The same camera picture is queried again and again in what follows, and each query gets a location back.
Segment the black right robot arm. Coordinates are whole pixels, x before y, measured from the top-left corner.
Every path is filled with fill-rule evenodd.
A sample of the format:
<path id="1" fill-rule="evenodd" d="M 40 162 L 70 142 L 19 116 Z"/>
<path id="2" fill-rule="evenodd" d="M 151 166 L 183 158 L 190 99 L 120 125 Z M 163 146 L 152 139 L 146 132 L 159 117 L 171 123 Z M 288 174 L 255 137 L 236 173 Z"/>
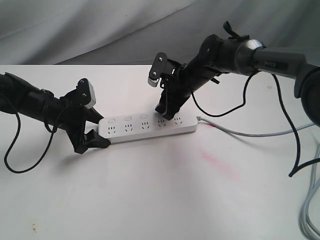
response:
<path id="1" fill-rule="evenodd" d="M 301 100 L 305 114 L 320 124 L 320 67 L 308 62 L 303 53 L 287 47 L 266 47 L 249 35 L 235 33 L 229 22 L 223 24 L 229 34 L 222 39 L 211 34 L 204 39 L 198 53 L 187 64 L 169 59 L 159 52 L 148 74 L 148 84 L 162 85 L 155 111 L 166 120 L 174 118 L 193 92 L 222 74 L 252 76 L 265 72 L 293 79 L 293 95 Z"/>

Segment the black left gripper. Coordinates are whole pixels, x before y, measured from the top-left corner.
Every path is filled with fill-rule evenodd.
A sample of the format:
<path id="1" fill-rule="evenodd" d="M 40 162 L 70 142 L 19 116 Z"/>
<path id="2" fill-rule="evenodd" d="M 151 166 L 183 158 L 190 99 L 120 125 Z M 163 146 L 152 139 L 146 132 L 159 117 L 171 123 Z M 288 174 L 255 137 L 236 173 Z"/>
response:
<path id="1" fill-rule="evenodd" d="M 90 148 L 105 149 L 111 144 L 109 139 L 100 136 L 94 129 L 84 133 L 86 120 L 98 124 L 104 117 L 92 107 L 86 110 L 85 118 L 76 89 L 61 96 L 59 100 L 62 102 L 62 114 L 58 126 L 66 131 L 75 153 L 84 153 Z"/>

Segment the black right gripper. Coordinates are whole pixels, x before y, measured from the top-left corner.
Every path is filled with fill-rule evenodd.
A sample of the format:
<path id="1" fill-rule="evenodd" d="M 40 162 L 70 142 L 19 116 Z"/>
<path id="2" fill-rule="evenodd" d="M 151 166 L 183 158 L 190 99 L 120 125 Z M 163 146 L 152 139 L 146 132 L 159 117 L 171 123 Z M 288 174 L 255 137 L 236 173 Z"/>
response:
<path id="1" fill-rule="evenodd" d="M 155 111 L 171 120 L 191 94 L 205 84 L 205 67 L 195 66 L 193 61 L 185 65 L 168 59 L 161 72 L 161 83 L 163 91 Z"/>

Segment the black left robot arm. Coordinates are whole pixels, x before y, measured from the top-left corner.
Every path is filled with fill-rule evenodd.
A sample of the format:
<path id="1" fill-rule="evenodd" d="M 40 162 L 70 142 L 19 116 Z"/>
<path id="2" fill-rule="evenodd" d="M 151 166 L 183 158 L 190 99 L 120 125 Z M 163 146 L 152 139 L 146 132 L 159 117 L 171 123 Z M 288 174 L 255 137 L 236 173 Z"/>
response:
<path id="1" fill-rule="evenodd" d="M 111 142 L 95 130 L 85 133 L 86 122 L 98 124 L 103 116 L 94 109 L 94 87 L 87 78 L 78 81 L 76 88 L 56 98 L 46 89 L 39 89 L 24 79 L 6 72 L 0 76 L 0 110 L 18 112 L 44 123 L 46 129 L 56 126 L 64 130 L 78 154 L 89 148 L 107 148 Z"/>

